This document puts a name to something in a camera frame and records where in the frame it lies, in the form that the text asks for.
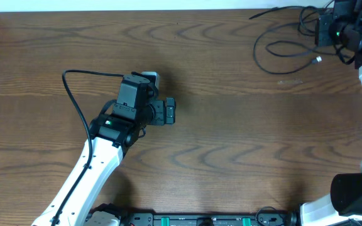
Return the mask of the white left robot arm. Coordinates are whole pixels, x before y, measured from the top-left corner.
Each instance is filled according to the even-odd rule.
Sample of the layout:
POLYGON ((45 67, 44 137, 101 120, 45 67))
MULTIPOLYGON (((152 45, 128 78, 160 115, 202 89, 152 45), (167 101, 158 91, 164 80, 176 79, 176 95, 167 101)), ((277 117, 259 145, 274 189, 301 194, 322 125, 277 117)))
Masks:
POLYGON ((87 225, 98 194, 145 127, 175 122, 173 98, 152 100, 135 109, 113 99, 91 122, 78 162, 56 197, 33 225, 87 225))

